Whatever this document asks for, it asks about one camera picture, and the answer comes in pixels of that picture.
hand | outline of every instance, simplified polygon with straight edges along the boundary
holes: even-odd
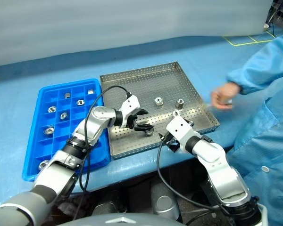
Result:
[[[211,104],[217,109],[231,109],[232,105],[226,105],[225,102],[235,97],[241,90],[241,87],[234,82],[228,82],[211,92]]]

blue table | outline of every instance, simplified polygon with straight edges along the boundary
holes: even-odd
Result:
[[[21,178],[30,126],[38,91],[44,86],[99,78],[115,73],[178,61],[196,90],[209,102],[210,91],[225,82],[225,76],[242,66],[265,42],[233,46],[222,37],[181,37],[137,46],[81,52],[0,67],[0,203],[30,190]],[[237,97],[234,109],[214,110],[220,126],[209,133],[223,147],[234,139],[264,98],[283,87],[283,79],[269,89]],[[88,189],[96,190],[156,168],[157,149],[112,161],[91,173]],[[189,154],[163,149],[162,166],[191,158]]]

blue lab coat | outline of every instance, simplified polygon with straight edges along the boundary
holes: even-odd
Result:
[[[283,77],[283,36],[264,46],[228,80],[242,87],[241,94],[265,89]],[[227,154],[252,195],[268,209],[270,226],[283,226],[283,89],[265,100],[238,133]]]

stainless steel tray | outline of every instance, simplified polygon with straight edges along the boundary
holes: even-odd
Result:
[[[139,116],[137,122],[146,121],[154,126],[154,133],[150,137],[144,132],[131,129],[110,128],[110,151],[115,159],[158,146],[158,133],[166,133],[166,125],[173,118],[172,112],[178,98],[184,100],[181,115],[195,122],[195,130],[205,133],[219,126],[218,120],[206,110],[198,92],[177,62],[102,75],[100,82],[103,90],[112,85],[121,85],[136,95],[141,107],[149,112]],[[155,105],[156,97],[163,98],[163,106]],[[105,93],[103,98],[105,106],[119,109],[125,100],[125,93],[121,89],[112,89]]]

sleeve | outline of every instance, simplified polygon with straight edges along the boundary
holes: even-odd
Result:
[[[246,64],[230,72],[228,81],[241,86],[241,94],[248,94],[268,87],[283,77],[283,35],[266,44]]]

